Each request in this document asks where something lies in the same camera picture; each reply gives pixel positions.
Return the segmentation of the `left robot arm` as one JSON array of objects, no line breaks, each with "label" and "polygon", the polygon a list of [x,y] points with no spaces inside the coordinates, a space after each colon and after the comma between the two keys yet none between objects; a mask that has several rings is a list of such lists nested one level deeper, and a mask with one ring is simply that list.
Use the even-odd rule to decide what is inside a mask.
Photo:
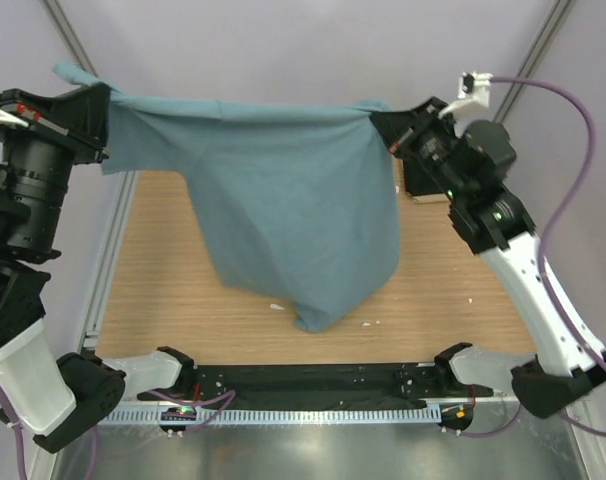
[{"label": "left robot arm", "polygon": [[5,416],[55,453],[107,417],[125,398],[158,390],[187,398],[194,362],[161,347],[103,360],[55,357],[45,336],[41,265],[53,242],[72,169],[108,155],[110,90],[102,83],[56,97],[0,92],[0,388]]}]

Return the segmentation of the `teal blue t-shirt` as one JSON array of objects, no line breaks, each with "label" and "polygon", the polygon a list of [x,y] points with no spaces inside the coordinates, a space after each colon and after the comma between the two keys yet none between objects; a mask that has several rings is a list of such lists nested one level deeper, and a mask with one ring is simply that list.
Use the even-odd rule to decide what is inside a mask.
[{"label": "teal blue t-shirt", "polygon": [[370,120],[387,111],[112,90],[102,170],[181,175],[220,281],[291,303],[298,328],[321,332],[399,263],[392,158]]}]

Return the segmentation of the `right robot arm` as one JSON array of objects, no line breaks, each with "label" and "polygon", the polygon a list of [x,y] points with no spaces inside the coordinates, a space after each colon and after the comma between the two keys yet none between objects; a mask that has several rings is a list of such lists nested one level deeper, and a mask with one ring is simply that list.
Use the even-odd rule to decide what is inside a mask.
[{"label": "right robot arm", "polygon": [[487,387],[547,419],[605,383],[606,347],[560,286],[534,221],[504,184],[517,159],[505,127],[476,120],[458,134],[436,97],[370,121],[405,176],[426,174],[448,198],[454,230],[499,280],[535,346],[531,356],[512,356],[458,344],[433,372],[437,390],[455,396],[468,385]]}]

